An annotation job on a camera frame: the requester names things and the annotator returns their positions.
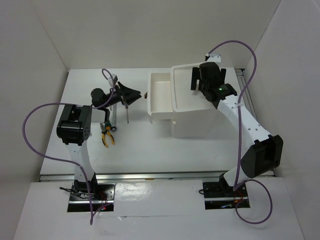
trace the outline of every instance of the white table surface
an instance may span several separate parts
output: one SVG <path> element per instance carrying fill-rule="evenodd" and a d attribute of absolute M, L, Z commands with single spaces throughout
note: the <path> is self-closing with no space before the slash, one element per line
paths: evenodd
<path fill-rule="evenodd" d="M 110 69 L 126 87 L 139 90 L 144 95 L 148 88 L 150 71 L 169 72 L 170 68 Z M 233 68 L 227 68 L 226 83 L 240 92 Z M 71 69 L 61 102 L 90 105 L 90 93 L 95 88 L 108 92 L 110 86 L 101 69 Z M 63 106 L 59 107 L 46 154 L 56 158 L 70 159 L 66 146 L 57 137 L 56 128 Z M 109 148 L 101 140 L 97 123 L 91 125 L 92 136 L 88 140 L 88 152 L 97 174 L 108 173 L 161 173 L 228 171 L 236 165 L 238 134 L 224 116 L 214 122 L 212 131 L 204 138 L 177 139 L 171 137 L 168 120 L 149 122 L 147 100 L 143 97 L 129 106 L 129 124 L 126 110 L 118 103 L 117 127 L 112 133 Z M 44 159 L 41 175 L 73 174 L 74 166 Z"/>
<path fill-rule="evenodd" d="M 260 177 L 273 200 L 270 219 L 260 225 L 241 221 L 234 209 L 205 210 L 198 193 L 201 180 L 120 183 L 114 211 L 98 213 L 90 226 L 89 212 L 67 212 L 71 182 L 35 182 L 30 186 L 15 240 L 303 240 L 284 180 Z M 260 221 L 269 212 L 265 190 L 247 184 L 247 220 Z"/>

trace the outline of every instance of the pliers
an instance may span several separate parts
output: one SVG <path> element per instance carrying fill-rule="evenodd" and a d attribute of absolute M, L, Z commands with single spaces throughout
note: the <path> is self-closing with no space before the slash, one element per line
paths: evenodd
<path fill-rule="evenodd" d="M 110 122 L 105 122 L 105 123 L 100 123 L 100 128 L 101 128 L 101 133 L 102 133 L 102 142 L 103 142 L 103 145 L 108 148 L 108 144 L 106 142 L 106 134 L 110 137 L 111 139 L 111 142 L 113 145 L 115 145 L 115 139 L 114 137 L 111 135 L 110 133 L 110 129 L 111 129 L 111 124 Z"/>

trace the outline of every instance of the white box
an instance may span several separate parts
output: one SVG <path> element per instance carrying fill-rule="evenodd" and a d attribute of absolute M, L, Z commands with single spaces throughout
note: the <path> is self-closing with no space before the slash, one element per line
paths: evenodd
<path fill-rule="evenodd" d="M 201 63 L 179 65 L 170 72 L 151 72 L 148 81 L 148 114 L 153 120 L 171 120 L 174 138 L 201 138 L 214 126 L 221 113 L 199 90 L 191 90 L 192 68 Z M 225 82 L 239 93 L 240 87 L 232 67 L 226 68 Z"/>

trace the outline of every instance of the metal base plate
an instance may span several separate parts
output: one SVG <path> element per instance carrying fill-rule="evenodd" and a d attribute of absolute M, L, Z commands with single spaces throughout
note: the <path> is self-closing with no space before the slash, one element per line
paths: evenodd
<path fill-rule="evenodd" d="M 92 197 L 92 206 L 93 211 L 96 211 L 102 205 L 110 203 L 110 205 L 103 208 L 101 211 L 103 212 L 113 212 L 114 210 L 114 199 L 115 199 L 115 184 L 99 184 L 98 192 L 95 194 L 91 194 Z M 90 212 L 89 200 L 86 197 L 88 195 L 87 192 L 83 192 L 81 197 L 70 194 L 68 209 L 69 213 L 77 213 L 77 212 Z"/>

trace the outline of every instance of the white wall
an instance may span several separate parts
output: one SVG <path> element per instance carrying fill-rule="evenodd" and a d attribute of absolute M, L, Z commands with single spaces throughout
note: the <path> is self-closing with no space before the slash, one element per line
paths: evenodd
<path fill-rule="evenodd" d="M 172 67 L 230 39 L 256 47 L 280 0 L 32 0 L 69 69 Z M 221 47 L 222 65 L 250 54 Z"/>
<path fill-rule="evenodd" d="M 34 107 L 60 100 L 67 77 L 54 46 L 28 0 L 0 1 L 0 239 L 12 239 L 41 157 L 22 138 L 22 123 Z M 28 123 L 32 144 L 45 151 L 56 109 Z"/>
<path fill-rule="evenodd" d="M 320 0 L 282 0 L 256 48 L 249 87 L 258 120 L 284 140 L 285 177 L 306 240 L 320 227 Z M 253 69 L 251 59 L 245 77 Z"/>

